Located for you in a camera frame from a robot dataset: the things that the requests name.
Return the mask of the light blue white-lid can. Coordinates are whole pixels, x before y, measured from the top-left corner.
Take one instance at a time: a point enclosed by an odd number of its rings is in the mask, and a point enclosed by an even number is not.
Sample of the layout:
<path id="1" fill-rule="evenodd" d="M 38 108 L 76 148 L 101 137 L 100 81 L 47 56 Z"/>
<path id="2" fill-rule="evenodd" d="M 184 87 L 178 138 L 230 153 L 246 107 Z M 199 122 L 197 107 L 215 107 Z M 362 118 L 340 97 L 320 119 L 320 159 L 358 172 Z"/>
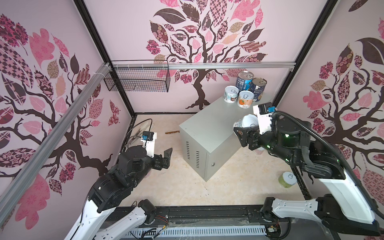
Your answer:
<path id="1" fill-rule="evenodd" d="M 233 125 L 234 128 L 254 128 L 258 126 L 258 118 L 253 114 L 244 116 L 243 118 L 237 120 Z"/>

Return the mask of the orange label white-lid can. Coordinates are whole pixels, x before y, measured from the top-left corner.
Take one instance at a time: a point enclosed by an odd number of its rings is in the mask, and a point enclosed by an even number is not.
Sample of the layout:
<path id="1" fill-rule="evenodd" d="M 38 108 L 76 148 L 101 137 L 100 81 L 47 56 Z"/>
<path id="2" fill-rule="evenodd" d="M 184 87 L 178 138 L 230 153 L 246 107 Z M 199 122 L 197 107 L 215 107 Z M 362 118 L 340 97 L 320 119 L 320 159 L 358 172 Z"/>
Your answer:
<path id="1" fill-rule="evenodd" d="M 238 95 L 237 105 L 242 109 L 251 107 L 254 100 L 254 93 L 250 91 L 241 91 Z"/>

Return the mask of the teal label white-lid can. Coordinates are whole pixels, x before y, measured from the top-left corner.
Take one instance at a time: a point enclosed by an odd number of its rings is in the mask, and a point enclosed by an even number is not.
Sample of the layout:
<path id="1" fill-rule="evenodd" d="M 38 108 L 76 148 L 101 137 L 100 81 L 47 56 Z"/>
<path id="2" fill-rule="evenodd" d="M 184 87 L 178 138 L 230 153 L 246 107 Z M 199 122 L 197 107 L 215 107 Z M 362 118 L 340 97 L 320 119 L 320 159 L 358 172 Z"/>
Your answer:
<path id="1" fill-rule="evenodd" d="M 223 95 L 223 100 L 228 104 L 234 104 L 238 98 L 239 89 L 235 86 L 227 86 Z"/>

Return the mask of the dark grey tin can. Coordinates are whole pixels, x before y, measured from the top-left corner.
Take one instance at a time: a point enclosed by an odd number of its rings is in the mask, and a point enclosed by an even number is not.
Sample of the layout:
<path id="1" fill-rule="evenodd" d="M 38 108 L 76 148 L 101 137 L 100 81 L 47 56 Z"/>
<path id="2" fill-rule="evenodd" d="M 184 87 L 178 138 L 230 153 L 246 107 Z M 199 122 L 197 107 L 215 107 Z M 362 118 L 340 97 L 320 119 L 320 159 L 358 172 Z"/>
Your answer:
<path id="1" fill-rule="evenodd" d="M 254 102 L 261 100 L 267 81 L 263 78 L 254 78 L 251 84 L 251 92 L 254 93 Z"/>

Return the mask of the blue label tin can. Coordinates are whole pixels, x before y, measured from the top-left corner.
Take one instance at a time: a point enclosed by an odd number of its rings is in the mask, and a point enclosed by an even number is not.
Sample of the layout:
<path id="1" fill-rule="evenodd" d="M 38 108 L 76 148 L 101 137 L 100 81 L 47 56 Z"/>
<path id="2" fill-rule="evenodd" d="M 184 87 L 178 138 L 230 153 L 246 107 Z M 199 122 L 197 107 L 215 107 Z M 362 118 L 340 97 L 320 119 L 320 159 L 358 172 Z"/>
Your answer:
<path id="1" fill-rule="evenodd" d="M 247 91 L 251 87 L 251 83 L 254 79 L 254 74 L 250 71 L 241 71 L 238 73 L 236 87 L 239 91 Z"/>

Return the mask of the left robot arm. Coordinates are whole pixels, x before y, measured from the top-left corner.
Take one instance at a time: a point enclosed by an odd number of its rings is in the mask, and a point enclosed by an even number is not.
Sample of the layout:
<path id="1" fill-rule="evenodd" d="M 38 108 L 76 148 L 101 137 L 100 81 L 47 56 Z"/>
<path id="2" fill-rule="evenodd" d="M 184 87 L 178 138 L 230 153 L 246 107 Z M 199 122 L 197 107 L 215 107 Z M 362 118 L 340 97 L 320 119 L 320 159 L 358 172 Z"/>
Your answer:
<path id="1" fill-rule="evenodd" d="M 120 220 L 101 230 L 107 218 L 151 170 L 169 168 L 172 152 L 169 148 L 162 155 L 150 157 L 146 149 L 134 146 L 121 153 L 119 162 L 91 187 L 82 212 L 66 239 L 119 240 L 140 225 L 153 223 L 157 209 L 149 200 L 142 200 Z"/>

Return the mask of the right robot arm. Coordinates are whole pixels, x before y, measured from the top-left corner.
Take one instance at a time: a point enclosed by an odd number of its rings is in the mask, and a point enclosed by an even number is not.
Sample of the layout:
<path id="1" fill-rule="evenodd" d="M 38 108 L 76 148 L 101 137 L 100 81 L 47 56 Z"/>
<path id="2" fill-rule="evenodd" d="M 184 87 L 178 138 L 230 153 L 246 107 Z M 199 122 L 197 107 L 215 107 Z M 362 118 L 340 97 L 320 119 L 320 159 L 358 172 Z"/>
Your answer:
<path id="1" fill-rule="evenodd" d="M 383 217 L 339 148 L 303 122 L 278 111 L 269 116 L 268 127 L 252 124 L 234 127 L 242 147 L 265 149 L 292 168 L 300 168 L 329 190 L 323 197 L 306 201 L 266 198 L 261 215 L 275 222 L 285 218 L 311 220 L 346 235 L 379 237 L 383 234 L 376 217 Z"/>

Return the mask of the grey metal cabinet box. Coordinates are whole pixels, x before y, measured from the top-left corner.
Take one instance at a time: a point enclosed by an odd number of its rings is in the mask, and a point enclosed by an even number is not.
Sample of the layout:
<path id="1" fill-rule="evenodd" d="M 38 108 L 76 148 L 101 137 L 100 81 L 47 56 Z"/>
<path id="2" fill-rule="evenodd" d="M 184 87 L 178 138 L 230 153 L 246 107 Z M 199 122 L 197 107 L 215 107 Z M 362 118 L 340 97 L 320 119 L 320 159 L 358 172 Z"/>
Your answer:
<path id="1" fill-rule="evenodd" d="M 183 159 L 208 181 L 240 148 L 233 125 L 253 114 L 253 103 L 243 109 L 222 97 L 180 124 Z"/>

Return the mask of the green label white-lid can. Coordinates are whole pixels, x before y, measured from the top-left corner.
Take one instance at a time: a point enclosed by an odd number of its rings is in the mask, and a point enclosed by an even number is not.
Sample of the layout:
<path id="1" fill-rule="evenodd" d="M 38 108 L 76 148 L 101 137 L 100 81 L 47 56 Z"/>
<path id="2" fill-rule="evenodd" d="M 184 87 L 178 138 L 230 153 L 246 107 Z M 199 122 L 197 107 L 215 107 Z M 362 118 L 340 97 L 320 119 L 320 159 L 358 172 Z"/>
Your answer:
<path id="1" fill-rule="evenodd" d="M 282 173 L 278 181 L 283 188 L 291 188 L 298 182 L 297 177 L 292 172 Z"/>

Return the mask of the aluminium horizontal rail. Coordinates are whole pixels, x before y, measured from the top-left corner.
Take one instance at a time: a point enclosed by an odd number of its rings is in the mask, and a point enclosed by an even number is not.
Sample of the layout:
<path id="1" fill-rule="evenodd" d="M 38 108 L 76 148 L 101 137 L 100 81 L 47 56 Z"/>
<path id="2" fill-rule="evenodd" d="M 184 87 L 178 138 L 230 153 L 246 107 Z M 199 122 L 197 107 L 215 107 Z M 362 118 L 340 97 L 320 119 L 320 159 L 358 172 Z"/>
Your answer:
<path id="1" fill-rule="evenodd" d="M 295 62 L 256 62 L 256 63 L 113 63 L 116 68 L 166 68 L 169 70 L 198 70 L 198 69 L 293 69 Z"/>

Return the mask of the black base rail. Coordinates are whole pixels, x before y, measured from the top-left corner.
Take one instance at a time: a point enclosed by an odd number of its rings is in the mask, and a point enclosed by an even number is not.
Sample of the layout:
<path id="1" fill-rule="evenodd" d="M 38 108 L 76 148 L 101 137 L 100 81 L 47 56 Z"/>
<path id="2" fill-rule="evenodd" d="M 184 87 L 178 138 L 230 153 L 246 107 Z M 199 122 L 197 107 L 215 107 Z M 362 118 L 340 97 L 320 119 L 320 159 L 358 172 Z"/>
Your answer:
<path id="1" fill-rule="evenodd" d="M 101 230 L 113 225 L 129 213 L 135 205 L 118 207 L 103 223 Z M 186 206 L 156 207 L 156 217 L 151 224 L 137 228 L 166 227 L 221 227 L 264 226 L 266 236 L 197 237 L 180 240 L 338 240 L 339 235 L 317 222 L 300 219 L 266 221 L 262 218 L 260 205 L 240 206 Z"/>

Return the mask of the aluminium diagonal rail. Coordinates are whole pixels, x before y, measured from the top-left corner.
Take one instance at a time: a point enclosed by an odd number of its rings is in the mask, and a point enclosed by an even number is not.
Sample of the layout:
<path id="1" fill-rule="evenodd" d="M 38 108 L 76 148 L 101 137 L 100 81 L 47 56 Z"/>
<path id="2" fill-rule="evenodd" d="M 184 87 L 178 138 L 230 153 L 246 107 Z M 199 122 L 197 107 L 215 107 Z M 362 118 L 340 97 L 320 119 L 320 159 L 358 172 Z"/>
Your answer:
<path id="1" fill-rule="evenodd" d="M 93 74 L 91 82 L 88 83 L 83 91 L 78 95 L 63 117 L 59 120 L 52 132 L 47 136 L 43 143 L 37 148 L 31 159 L 21 169 L 20 173 L 14 178 L 6 191 L 1 195 L 1 224 L 5 222 L 17 205 L 20 198 L 32 184 L 33 180 L 48 160 L 49 156 L 59 144 L 70 125 L 79 115 L 82 107 L 85 106 L 94 90 L 104 79 L 105 75 L 111 71 L 110 63 L 103 63 Z"/>

